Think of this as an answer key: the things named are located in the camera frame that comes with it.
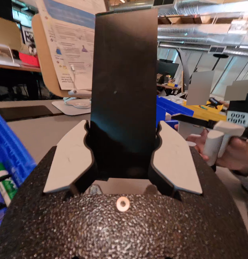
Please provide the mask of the wooden shelf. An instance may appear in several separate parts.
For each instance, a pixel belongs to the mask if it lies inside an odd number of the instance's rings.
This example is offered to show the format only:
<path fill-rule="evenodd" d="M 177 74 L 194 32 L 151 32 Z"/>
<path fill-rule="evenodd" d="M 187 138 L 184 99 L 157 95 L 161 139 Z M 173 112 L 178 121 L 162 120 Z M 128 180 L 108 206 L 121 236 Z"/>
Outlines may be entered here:
<path fill-rule="evenodd" d="M 25 63 L 0 63 L 0 68 L 41 73 L 40 67 L 31 66 Z"/>

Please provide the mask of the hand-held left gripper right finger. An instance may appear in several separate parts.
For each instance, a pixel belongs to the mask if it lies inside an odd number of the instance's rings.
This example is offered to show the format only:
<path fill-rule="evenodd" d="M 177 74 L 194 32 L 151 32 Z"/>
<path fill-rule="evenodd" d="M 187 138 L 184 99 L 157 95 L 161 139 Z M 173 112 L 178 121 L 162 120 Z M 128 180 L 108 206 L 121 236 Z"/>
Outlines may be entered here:
<path fill-rule="evenodd" d="M 178 191 L 202 195 L 203 190 L 186 140 L 164 121 L 158 123 L 149 180 L 165 196 Z"/>

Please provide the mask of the cardboard box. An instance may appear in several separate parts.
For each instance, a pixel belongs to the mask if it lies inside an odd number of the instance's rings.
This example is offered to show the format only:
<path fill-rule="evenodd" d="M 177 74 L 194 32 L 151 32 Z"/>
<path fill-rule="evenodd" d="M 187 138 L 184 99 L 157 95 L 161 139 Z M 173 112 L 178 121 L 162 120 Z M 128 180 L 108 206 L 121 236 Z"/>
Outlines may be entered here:
<path fill-rule="evenodd" d="M 21 32 L 15 22 L 0 17 L 0 44 L 20 51 L 22 48 Z"/>

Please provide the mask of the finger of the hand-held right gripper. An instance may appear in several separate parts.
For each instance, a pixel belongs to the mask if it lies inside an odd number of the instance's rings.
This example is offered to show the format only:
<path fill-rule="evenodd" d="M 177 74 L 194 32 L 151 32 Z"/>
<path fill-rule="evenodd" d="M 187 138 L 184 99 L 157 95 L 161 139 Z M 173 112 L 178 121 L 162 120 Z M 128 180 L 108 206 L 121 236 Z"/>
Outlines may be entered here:
<path fill-rule="evenodd" d="M 191 134 L 200 135 L 206 129 L 212 130 L 216 121 L 194 118 L 181 113 L 174 114 L 171 119 L 178 121 L 178 133 L 187 139 Z"/>

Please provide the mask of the silver ventilation duct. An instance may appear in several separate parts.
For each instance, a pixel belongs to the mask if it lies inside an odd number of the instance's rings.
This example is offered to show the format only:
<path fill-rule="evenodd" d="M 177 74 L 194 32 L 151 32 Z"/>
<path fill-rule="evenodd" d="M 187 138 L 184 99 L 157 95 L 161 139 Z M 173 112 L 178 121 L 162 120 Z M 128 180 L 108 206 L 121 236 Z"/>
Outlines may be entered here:
<path fill-rule="evenodd" d="M 161 48 L 248 57 L 248 1 L 106 1 L 106 7 L 157 9 Z"/>

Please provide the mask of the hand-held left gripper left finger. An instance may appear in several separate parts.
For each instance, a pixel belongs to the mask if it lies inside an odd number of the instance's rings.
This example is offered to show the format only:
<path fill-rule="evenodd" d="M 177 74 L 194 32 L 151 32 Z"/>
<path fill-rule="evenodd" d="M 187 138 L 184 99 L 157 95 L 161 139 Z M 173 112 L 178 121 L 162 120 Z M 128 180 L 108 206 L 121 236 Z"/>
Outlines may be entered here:
<path fill-rule="evenodd" d="M 89 121 L 82 120 L 58 142 L 44 193 L 85 193 L 97 179 L 97 163 L 88 145 L 89 129 Z"/>

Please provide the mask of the black white code sign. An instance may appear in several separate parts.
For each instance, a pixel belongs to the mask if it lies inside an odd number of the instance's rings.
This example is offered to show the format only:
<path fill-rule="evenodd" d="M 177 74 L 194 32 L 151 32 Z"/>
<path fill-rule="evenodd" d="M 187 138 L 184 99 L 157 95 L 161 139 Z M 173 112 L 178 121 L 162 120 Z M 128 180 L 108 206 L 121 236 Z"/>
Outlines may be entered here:
<path fill-rule="evenodd" d="M 34 34 L 32 27 L 22 25 L 22 34 L 26 45 L 30 45 L 32 42 L 34 42 Z"/>

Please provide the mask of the black bin divider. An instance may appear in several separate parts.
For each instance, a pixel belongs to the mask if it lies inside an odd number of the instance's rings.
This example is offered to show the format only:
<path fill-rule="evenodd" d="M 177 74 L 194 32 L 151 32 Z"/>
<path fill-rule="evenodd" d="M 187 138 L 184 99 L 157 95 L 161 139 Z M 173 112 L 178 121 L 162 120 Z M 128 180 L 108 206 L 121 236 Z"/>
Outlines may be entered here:
<path fill-rule="evenodd" d="M 156 139 L 158 12 L 95 18 L 90 144 L 100 177 L 147 179 Z"/>

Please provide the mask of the printed paper sheets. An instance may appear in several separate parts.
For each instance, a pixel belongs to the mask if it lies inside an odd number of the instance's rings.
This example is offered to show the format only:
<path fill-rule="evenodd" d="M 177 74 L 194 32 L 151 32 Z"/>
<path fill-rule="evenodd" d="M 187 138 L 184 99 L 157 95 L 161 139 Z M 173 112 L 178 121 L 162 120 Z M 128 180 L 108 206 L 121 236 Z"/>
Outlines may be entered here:
<path fill-rule="evenodd" d="M 95 15 L 103 0 L 36 1 L 61 90 L 91 91 Z"/>

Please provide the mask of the black curved document stand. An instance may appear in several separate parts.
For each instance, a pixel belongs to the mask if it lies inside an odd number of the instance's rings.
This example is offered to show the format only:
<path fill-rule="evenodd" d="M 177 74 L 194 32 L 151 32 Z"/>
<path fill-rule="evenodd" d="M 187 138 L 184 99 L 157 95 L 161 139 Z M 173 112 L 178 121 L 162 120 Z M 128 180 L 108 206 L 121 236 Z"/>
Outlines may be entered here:
<path fill-rule="evenodd" d="M 188 91 L 189 85 L 190 85 L 190 74 L 189 74 L 189 68 L 187 64 L 187 58 L 184 52 L 180 48 L 175 48 L 178 56 L 181 60 L 181 64 L 183 67 L 183 83 L 182 83 L 182 92 Z"/>

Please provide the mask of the green white marker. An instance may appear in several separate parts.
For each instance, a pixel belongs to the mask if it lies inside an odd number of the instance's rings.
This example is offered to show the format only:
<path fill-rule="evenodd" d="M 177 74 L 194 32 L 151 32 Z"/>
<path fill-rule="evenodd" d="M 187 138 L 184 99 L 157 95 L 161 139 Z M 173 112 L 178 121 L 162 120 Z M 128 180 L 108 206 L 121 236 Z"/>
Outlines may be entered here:
<path fill-rule="evenodd" d="M 8 207 L 18 191 L 18 187 L 9 172 L 0 162 L 0 194 L 2 195 L 6 206 Z"/>

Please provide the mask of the grey desk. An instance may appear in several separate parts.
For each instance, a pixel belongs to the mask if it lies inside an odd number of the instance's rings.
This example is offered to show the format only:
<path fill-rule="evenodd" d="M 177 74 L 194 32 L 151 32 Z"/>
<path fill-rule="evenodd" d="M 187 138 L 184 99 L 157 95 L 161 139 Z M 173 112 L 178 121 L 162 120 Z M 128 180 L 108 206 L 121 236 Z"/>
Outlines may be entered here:
<path fill-rule="evenodd" d="M 51 147 L 56 146 L 61 138 L 81 120 L 90 119 L 89 114 L 78 116 L 60 115 L 60 111 L 51 102 L 49 100 L 0 102 L 0 108 L 43 105 L 54 114 L 51 117 L 27 118 L 26 120 L 7 123 L 34 158 L 36 164 L 41 161 Z M 248 193 L 241 186 L 241 177 L 222 167 L 217 167 L 216 175 L 232 195 L 248 232 L 248 207 L 246 206 Z M 109 178 L 107 181 L 96 180 L 93 184 L 100 186 L 104 194 L 155 193 L 152 187 L 146 190 L 150 185 L 149 180 Z"/>

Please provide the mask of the wooden document stand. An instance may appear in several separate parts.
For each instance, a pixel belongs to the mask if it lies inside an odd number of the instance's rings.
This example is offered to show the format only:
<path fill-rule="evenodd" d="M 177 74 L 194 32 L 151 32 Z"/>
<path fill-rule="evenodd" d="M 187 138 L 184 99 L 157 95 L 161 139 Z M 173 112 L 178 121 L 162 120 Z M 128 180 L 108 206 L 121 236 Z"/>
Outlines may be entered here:
<path fill-rule="evenodd" d="M 67 100 L 52 100 L 54 108 L 64 115 L 75 116 L 91 112 L 89 99 L 74 99 L 67 90 L 61 90 L 52 61 L 45 30 L 39 14 L 32 18 L 32 29 L 43 81 L 47 89 L 56 96 L 66 97 Z"/>

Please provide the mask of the black floor lamp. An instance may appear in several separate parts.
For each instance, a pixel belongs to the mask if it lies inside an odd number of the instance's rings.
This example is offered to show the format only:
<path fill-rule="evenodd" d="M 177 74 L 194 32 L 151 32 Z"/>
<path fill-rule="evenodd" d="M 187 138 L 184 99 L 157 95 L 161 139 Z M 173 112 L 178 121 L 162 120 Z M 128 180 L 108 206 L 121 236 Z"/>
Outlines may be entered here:
<path fill-rule="evenodd" d="M 213 57 L 216 57 L 217 60 L 212 68 L 212 71 L 216 68 L 217 64 L 219 63 L 220 59 L 227 59 L 229 56 L 226 54 L 213 54 Z"/>

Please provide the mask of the black handheld device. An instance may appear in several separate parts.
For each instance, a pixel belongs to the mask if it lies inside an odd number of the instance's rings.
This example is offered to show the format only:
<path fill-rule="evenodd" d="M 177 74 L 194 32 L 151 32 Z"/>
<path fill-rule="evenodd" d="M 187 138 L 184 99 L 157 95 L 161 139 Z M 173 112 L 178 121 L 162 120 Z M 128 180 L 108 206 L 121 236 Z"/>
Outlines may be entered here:
<path fill-rule="evenodd" d="M 218 101 L 215 98 L 213 98 L 213 97 L 209 98 L 209 100 L 208 100 L 206 105 L 210 106 L 212 108 L 215 108 L 215 109 L 222 109 L 222 107 L 223 107 L 223 104 L 220 101 Z"/>

